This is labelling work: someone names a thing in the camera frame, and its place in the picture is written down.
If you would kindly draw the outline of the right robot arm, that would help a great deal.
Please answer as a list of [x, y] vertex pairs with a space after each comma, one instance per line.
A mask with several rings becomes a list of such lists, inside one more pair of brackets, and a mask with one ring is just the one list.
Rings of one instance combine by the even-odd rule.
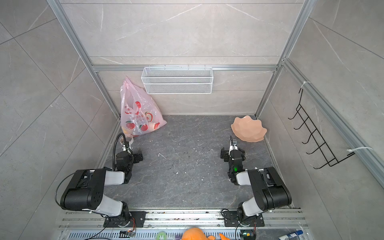
[[289, 206], [292, 196], [274, 167], [246, 170], [245, 151], [237, 146], [222, 148], [220, 158], [229, 164], [229, 181], [236, 186], [250, 186], [253, 197], [239, 204], [239, 220], [258, 216], [269, 210]]

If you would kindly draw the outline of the pink scalloped bowl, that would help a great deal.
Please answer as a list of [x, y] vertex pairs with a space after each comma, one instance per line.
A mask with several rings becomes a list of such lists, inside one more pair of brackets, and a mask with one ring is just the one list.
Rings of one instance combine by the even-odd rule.
[[236, 117], [231, 124], [233, 133], [244, 142], [256, 143], [264, 140], [267, 129], [263, 127], [262, 121], [253, 120], [250, 116]]

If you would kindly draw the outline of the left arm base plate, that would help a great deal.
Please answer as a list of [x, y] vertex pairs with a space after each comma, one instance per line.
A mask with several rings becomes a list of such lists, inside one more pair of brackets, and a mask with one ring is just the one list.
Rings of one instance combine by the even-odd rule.
[[129, 214], [122, 213], [117, 217], [106, 217], [104, 228], [142, 228], [146, 219], [147, 212], [134, 211]]

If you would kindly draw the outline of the pink plastic bag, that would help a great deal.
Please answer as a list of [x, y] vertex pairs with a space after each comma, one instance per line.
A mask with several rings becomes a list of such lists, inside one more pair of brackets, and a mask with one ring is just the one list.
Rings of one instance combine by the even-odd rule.
[[126, 137], [138, 137], [167, 124], [154, 99], [126, 77], [120, 90], [121, 128]]

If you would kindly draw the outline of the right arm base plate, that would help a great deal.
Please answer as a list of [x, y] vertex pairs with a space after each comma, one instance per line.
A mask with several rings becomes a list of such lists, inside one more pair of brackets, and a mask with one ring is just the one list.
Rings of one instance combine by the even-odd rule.
[[237, 211], [230, 211], [228, 209], [221, 210], [221, 215], [224, 219], [225, 227], [264, 227], [265, 222], [262, 214], [252, 217], [243, 216]]

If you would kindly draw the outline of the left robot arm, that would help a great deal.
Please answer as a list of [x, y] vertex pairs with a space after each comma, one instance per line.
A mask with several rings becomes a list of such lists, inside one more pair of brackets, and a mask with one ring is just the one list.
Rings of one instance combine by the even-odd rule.
[[125, 202], [116, 201], [104, 194], [106, 186], [128, 184], [134, 164], [143, 160], [142, 152], [120, 152], [115, 156], [114, 166], [102, 169], [77, 170], [71, 178], [60, 201], [56, 203], [68, 211], [88, 211], [104, 217], [129, 219], [131, 213]]

